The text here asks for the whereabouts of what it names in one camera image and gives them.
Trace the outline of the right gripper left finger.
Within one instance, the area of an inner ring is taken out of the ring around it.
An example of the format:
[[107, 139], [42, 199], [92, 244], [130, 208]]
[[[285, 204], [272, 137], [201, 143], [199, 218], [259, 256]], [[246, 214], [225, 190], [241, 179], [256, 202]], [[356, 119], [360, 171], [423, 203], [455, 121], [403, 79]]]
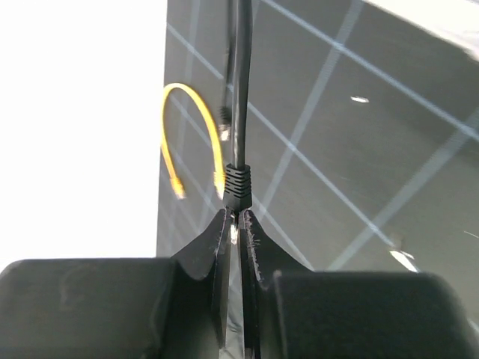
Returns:
[[171, 257], [18, 260], [1, 273], [3, 358], [217, 358], [231, 214]]

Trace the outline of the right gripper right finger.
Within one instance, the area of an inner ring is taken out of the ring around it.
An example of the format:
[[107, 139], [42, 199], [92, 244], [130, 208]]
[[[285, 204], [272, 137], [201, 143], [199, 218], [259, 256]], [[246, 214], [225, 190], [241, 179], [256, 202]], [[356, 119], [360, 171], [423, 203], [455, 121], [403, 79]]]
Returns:
[[239, 216], [247, 358], [476, 358], [451, 286], [431, 273], [312, 271]]

